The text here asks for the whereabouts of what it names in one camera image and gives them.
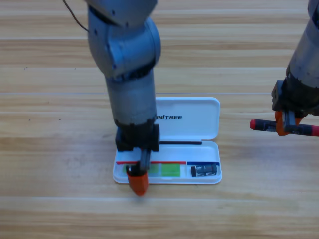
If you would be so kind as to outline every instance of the black wire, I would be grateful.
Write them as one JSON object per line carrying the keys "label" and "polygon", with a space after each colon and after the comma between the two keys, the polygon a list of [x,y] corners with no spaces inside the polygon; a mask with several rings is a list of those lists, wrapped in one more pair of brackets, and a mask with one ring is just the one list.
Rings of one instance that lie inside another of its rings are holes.
{"label": "black wire", "polygon": [[64,4],[66,5],[66,7],[69,9],[70,13],[72,14],[74,20],[80,25],[80,27],[82,27],[84,30],[86,30],[87,32],[89,32],[88,29],[86,29],[80,22],[79,20],[76,18],[76,16],[74,15],[72,9],[69,7],[69,5],[66,3],[66,0],[63,0]]}

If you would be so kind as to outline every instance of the wooden table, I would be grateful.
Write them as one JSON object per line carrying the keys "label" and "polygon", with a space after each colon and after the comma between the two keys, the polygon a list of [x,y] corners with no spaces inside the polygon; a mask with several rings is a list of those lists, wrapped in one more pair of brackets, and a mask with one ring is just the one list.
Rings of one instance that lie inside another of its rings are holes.
{"label": "wooden table", "polygon": [[1,0],[0,238],[319,238],[318,139],[249,129],[274,119],[307,3],[159,0],[156,91],[221,102],[223,180],[137,199],[112,179],[116,128],[86,32],[61,0]]}

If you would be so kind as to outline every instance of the open case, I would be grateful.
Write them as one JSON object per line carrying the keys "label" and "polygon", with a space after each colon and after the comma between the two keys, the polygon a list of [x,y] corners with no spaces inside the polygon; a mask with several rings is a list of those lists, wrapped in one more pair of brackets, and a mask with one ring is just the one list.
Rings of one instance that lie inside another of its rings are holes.
{"label": "open case", "polygon": [[[150,184],[216,184],[222,179],[218,145],[220,102],[213,97],[157,97],[159,152],[152,152]],[[126,165],[141,151],[116,152],[113,178],[129,183]]]}

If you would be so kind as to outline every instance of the green card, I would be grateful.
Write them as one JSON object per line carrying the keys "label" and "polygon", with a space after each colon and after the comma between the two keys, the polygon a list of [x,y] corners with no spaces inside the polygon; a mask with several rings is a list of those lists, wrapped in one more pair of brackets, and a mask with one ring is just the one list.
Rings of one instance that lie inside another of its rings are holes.
{"label": "green card", "polygon": [[180,177],[180,164],[163,163],[161,165],[162,177]]}

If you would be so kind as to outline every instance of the black stripe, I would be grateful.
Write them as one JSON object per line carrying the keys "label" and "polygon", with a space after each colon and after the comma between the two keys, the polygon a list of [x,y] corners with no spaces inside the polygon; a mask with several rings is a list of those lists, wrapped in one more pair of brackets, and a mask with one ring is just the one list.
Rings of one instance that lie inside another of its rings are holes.
{"label": "black stripe", "polygon": [[161,141],[159,144],[164,144],[164,145],[201,145],[201,141]]}

